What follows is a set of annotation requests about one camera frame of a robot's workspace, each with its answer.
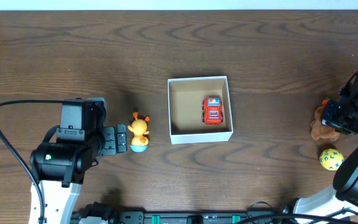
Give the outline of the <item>orange duck toy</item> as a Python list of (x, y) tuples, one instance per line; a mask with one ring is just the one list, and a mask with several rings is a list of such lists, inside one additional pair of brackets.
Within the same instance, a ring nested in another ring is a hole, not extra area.
[(139, 118), (138, 112), (133, 112), (134, 121), (127, 128), (130, 132), (134, 134), (134, 137), (131, 140), (131, 149), (134, 152), (144, 152), (149, 146), (149, 130), (148, 123), (150, 117), (146, 116), (144, 119)]

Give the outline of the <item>brown plush toy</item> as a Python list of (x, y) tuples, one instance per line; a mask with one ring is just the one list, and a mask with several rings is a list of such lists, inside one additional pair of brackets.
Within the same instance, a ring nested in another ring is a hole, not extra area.
[(323, 100), (321, 106), (317, 107), (314, 112), (314, 120), (310, 124), (310, 134), (314, 140), (328, 139), (330, 141), (336, 141), (340, 138), (341, 133), (332, 127), (325, 126), (322, 122), (323, 111), (328, 101), (328, 99)]

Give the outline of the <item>yellow letter ball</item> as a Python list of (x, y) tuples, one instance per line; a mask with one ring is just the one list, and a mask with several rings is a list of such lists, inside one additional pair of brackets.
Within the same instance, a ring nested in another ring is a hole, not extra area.
[(325, 169), (335, 171), (344, 162), (344, 156), (337, 149), (326, 149), (319, 155), (319, 162)]

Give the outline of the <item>red toy truck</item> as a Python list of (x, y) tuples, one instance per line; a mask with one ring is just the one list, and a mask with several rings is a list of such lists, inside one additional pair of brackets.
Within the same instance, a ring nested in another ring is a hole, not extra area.
[(223, 104), (218, 96), (206, 96), (201, 106), (201, 120), (208, 125), (219, 125), (223, 122)]

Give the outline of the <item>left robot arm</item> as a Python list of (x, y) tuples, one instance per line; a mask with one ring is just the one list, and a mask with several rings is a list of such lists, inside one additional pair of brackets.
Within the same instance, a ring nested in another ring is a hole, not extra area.
[(60, 125), (51, 128), (30, 156), (36, 183), (31, 187), (30, 223), (69, 223), (85, 172), (98, 157), (127, 151), (126, 127), (105, 127), (104, 98), (62, 104)]

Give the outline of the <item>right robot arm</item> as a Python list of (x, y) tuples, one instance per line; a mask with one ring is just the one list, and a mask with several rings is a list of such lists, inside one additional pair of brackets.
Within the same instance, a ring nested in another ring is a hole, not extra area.
[[(316, 123), (343, 134), (358, 133), (358, 71), (339, 92), (340, 101), (328, 100)], [(339, 153), (321, 153), (321, 162), (335, 169), (332, 186), (307, 198), (299, 198), (282, 213), (273, 209), (244, 213), (121, 213), (120, 223), (349, 223), (358, 216), (358, 147), (343, 160)]]

